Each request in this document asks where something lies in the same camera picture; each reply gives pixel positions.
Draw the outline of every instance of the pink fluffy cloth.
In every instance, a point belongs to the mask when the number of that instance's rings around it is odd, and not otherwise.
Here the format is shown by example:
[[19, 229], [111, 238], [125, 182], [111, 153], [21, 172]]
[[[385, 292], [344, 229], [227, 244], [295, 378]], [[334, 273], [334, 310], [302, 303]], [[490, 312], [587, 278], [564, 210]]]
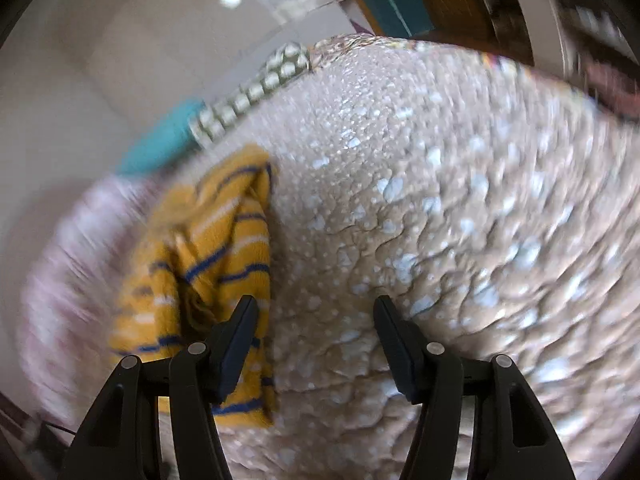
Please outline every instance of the pink fluffy cloth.
[[18, 350], [50, 420], [76, 428], [102, 386], [114, 291], [164, 180], [112, 175], [94, 184], [59, 222], [27, 278]]

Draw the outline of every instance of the striped fabric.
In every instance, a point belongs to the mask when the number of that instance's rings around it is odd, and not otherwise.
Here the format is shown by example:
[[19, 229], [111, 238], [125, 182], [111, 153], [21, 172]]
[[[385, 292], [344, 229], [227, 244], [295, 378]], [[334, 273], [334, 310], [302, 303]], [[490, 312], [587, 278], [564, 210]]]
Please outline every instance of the striped fabric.
[[[268, 154], [247, 146], [196, 186], [176, 185], [150, 216], [122, 286], [111, 347], [117, 358], [175, 355], [227, 320], [251, 294], [260, 316], [236, 390], [212, 414], [220, 426], [268, 426], [274, 393], [262, 340], [270, 298]], [[168, 409], [168, 399], [161, 399]]]

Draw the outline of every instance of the tiled floor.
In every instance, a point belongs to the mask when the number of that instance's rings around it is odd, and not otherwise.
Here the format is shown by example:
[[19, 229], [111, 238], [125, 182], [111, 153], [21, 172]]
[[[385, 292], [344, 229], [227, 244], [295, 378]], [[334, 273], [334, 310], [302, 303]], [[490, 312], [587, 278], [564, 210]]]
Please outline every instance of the tiled floor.
[[29, 405], [19, 289], [56, 218], [185, 97], [229, 92], [287, 40], [353, 32], [364, 17], [342, 5], [349, 16], [338, 0], [34, 0], [0, 50], [0, 390]]

